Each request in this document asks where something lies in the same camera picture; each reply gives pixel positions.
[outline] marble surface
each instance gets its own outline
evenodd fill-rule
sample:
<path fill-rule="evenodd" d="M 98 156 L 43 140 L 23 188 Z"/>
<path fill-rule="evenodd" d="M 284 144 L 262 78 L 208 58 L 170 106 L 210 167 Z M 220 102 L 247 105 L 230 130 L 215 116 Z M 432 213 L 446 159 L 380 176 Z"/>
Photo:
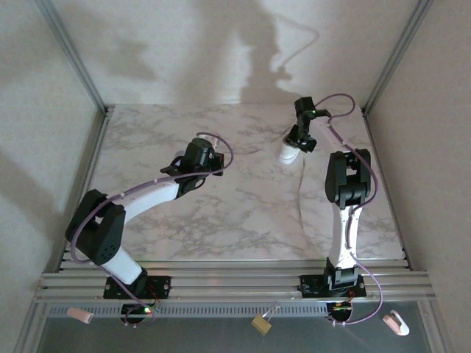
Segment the marble surface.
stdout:
<path fill-rule="evenodd" d="M 233 165 L 203 188 L 132 219 L 124 248 L 136 260 L 324 259 L 332 241 L 333 211 L 324 192 L 329 154 L 318 145 L 292 165 L 280 164 L 281 136 L 294 121 L 292 104 L 118 105 L 92 186 L 114 194 L 159 177 L 197 132 L 218 133 L 234 148 Z M 355 147 L 371 151 L 359 109 L 334 125 Z M 391 210 L 383 188 L 378 191 L 361 216 L 358 256 L 402 259 Z"/>

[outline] cable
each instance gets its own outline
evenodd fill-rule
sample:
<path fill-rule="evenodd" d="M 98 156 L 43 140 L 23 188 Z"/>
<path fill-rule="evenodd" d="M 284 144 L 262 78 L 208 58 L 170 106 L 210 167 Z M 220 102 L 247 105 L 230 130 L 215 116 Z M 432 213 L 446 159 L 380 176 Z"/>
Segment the cable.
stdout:
<path fill-rule="evenodd" d="M 347 97 L 351 102 L 352 102 L 352 109 L 350 109 L 350 111 L 348 113 L 342 113 L 342 114 L 336 114 L 336 115 L 332 115 L 328 120 L 327 120 L 327 124 L 328 124 L 328 129 L 330 130 L 330 132 L 332 132 L 332 134 L 335 136 L 335 138 L 350 152 L 353 153 L 353 155 L 355 157 L 358 158 L 358 160 L 361 162 L 361 164 L 363 164 L 365 166 L 365 168 L 368 170 L 368 172 L 371 174 L 372 178 L 373 178 L 373 181 L 375 183 L 375 190 L 373 191 L 373 194 L 371 195 L 371 197 L 366 200 L 363 204 L 360 204 L 358 205 L 357 207 L 354 207 L 351 211 L 350 211 L 350 214 L 348 216 L 348 221 L 347 221 L 347 234 L 346 234 L 346 242 L 347 242 L 347 249 L 350 250 L 350 256 L 353 258 L 353 260 L 356 262 L 356 264 L 358 265 L 358 267 L 360 267 L 361 269 L 363 269 L 372 279 L 373 281 L 375 281 L 376 285 L 378 286 L 378 290 L 380 292 L 380 301 L 378 303 L 378 306 L 376 307 L 376 309 L 370 313 L 369 315 L 363 317 L 363 318 L 360 318 L 358 320 L 355 320 L 355 321 L 346 321 L 343 323 L 343 325 L 353 325 L 353 324 L 359 324 L 365 320 L 368 320 L 369 318 L 373 317 L 374 315 L 376 315 L 376 313 L 380 310 L 380 308 L 383 306 L 383 289 L 381 287 L 381 284 L 379 283 L 379 281 L 376 279 L 376 277 L 371 273 L 370 270 L 368 270 L 368 268 L 366 268 L 364 265 L 362 265 L 360 263 L 360 261 L 358 261 L 358 259 L 355 257 L 355 255 L 353 254 L 353 252 L 351 251 L 352 247 L 350 245 L 350 227 L 352 226 L 352 219 L 353 219 L 353 215 L 355 214 L 355 211 L 358 210 L 359 208 L 361 207 L 364 207 L 366 206 L 367 204 L 369 204 L 370 202 L 372 202 L 375 197 L 376 197 L 376 194 L 378 193 L 378 186 L 379 186 L 379 181 L 378 181 L 378 178 L 376 177 L 376 173 L 375 171 L 373 171 L 373 169 L 371 168 L 371 166 L 366 162 L 366 160 L 354 149 L 352 148 L 350 145 L 344 143 L 344 139 L 340 136 L 340 134 L 335 130 L 335 128 L 332 126 L 331 122 L 334 118 L 340 118 L 340 117 L 343 117 L 343 116 L 347 116 L 347 115 L 350 115 L 351 113 L 353 113 L 353 111 L 355 110 L 356 108 L 356 103 L 355 103 L 355 99 L 350 95 L 350 94 L 346 94 L 346 93 L 334 93 L 334 94 L 331 94 L 323 99 L 321 99 L 320 101 L 317 102 L 316 106 L 327 101 L 328 99 L 331 99 L 331 98 L 334 98 L 334 97 Z"/>
<path fill-rule="evenodd" d="M 221 138 L 218 135 L 212 134 L 210 132 L 198 132 L 196 134 L 196 136 L 200 136 L 200 135 L 207 135 L 207 136 L 211 136 L 212 138 L 217 138 L 218 140 L 220 140 L 227 147 L 227 149 L 229 150 L 229 153 L 230 153 L 229 163 L 226 164 L 224 167 L 216 170 L 216 171 L 194 172 L 194 173 L 187 173 L 187 174 L 176 175 L 176 176 L 163 176 L 159 179 L 153 179 L 153 180 L 149 180 L 148 182 L 143 182 L 142 184 L 136 185 L 136 186 L 134 186 L 134 187 L 132 187 L 132 188 L 126 190 L 126 191 L 123 191 L 119 194 L 116 194 L 114 196 L 109 197 L 108 199 L 103 201 L 101 204 L 99 204 L 97 207 L 95 207 L 95 209 L 93 211 L 91 211 L 90 214 L 87 215 L 87 217 L 85 217 L 85 219 L 82 221 L 82 223 L 77 227 L 77 230 L 75 231 L 74 236 L 72 237 L 72 240 L 71 240 L 71 256 L 72 256 L 72 259 L 76 263 L 90 263 L 90 260 L 81 260 L 77 257 L 77 240 L 79 239 L 79 236 L 82 233 L 85 226 L 87 225 L 87 223 L 89 221 L 91 221 L 91 219 L 93 217 L 95 217 L 95 215 L 105 205 L 109 204 L 110 202 L 113 202 L 113 201 L 115 201 L 117 199 L 120 199 L 120 198 L 123 199 L 126 196 L 129 196 L 129 195 L 132 195 L 134 193 L 137 193 L 138 191 L 147 189 L 147 188 L 149 188 L 151 186 L 154 186 L 154 185 L 156 185 L 160 182 L 170 182 L 170 181 L 180 179 L 180 178 L 186 178 L 186 177 L 192 177 L 192 176 L 195 177 L 195 176 L 199 176 L 199 175 L 217 174 L 217 173 L 221 173 L 222 171 L 225 171 L 226 169 L 228 169 L 234 161 L 234 151 L 233 151 L 233 148 L 230 146 L 230 144 L 224 138 Z M 126 285 L 123 282 L 121 282 L 118 278 L 116 278 L 116 276 L 111 274 L 106 268 L 104 268 L 102 266 L 98 266 L 98 267 L 100 267 L 108 276 L 110 276 L 131 299 L 136 301 L 140 306 L 148 307 L 150 309 L 149 305 L 147 305 L 146 303 L 141 301 L 137 296 L 132 294 L 131 291 L 129 289 L 127 289 Z M 153 321 L 155 321 L 156 316 L 154 315 L 154 310 L 151 310 L 151 314 L 152 314 L 152 320 L 149 323 L 144 323 L 144 324 L 151 324 Z"/>

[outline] white wall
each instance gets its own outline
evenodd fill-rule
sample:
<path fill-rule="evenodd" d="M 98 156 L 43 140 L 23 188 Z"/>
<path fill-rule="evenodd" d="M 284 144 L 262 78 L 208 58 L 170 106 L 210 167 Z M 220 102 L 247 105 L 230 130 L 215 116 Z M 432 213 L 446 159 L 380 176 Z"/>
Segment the white wall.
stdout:
<path fill-rule="evenodd" d="M 435 1 L 369 119 L 414 267 L 469 352 L 471 1 Z"/>
<path fill-rule="evenodd" d="M 364 103 L 417 0 L 52 0 L 108 104 Z"/>
<path fill-rule="evenodd" d="M 33 1 L 1 2 L 0 48 L 0 352 L 11 352 L 97 120 Z"/>

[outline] white marble tabletop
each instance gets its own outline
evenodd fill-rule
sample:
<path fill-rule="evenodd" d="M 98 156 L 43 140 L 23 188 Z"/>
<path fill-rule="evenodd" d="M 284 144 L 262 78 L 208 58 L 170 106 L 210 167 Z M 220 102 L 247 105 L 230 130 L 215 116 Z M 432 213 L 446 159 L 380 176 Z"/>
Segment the white marble tabletop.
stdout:
<path fill-rule="evenodd" d="M 294 122 L 292 104 L 117 105 L 92 187 L 114 194 L 162 176 L 197 132 L 217 133 L 236 153 L 224 176 L 132 219 L 123 247 L 136 260 L 325 259 L 333 220 L 324 192 L 329 154 L 318 145 L 292 165 L 280 164 L 281 135 Z M 333 124 L 356 148 L 372 151 L 359 109 Z M 362 212 L 358 256 L 404 258 L 382 186 Z"/>

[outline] robotic arm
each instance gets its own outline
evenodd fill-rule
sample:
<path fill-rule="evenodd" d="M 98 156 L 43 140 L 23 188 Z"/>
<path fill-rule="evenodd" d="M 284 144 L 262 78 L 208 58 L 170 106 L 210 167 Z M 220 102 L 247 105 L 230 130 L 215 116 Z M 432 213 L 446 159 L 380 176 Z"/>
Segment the robotic arm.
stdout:
<path fill-rule="evenodd" d="M 223 166 L 224 155 L 215 153 L 211 142 L 194 138 L 183 156 L 175 158 L 169 167 L 160 170 L 176 177 L 175 180 L 159 183 L 155 180 L 155 185 L 150 188 L 137 190 L 127 198 L 107 203 L 85 225 L 77 240 L 77 249 L 90 261 L 122 281 L 134 295 L 140 296 L 146 286 L 147 272 L 121 247 L 124 225 L 150 208 L 200 188 L 209 173 L 218 171 Z M 106 194 L 98 190 L 88 191 L 65 231 L 65 238 L 72 241 L 79 225 L 106 200 Z"/>
<path fill-rule="evenodd" d="M 361 207 L 371 190 L 371 176 L 358 158 L 336 139 L 329 130 L 331 117 L 327 110 L 316 109 L 311 97 L 303 97 L 295 103 L 297 124 L 283 139 L 280 162 L 294 162 L 300 151 L 312 152 L 317 140 L 331 150 L 325 193 L 333 208 L 333 242 L 327 258 L 322 281 L 305 283 L 306 292 L 320 292 L 325 286 L 328 291 L 346 291 L 358 284 L 358 266 L 350 252 L 356 256 L 356 238 Z M 366 149 L 356 150 L 367 162 L 371 157 Z"/>

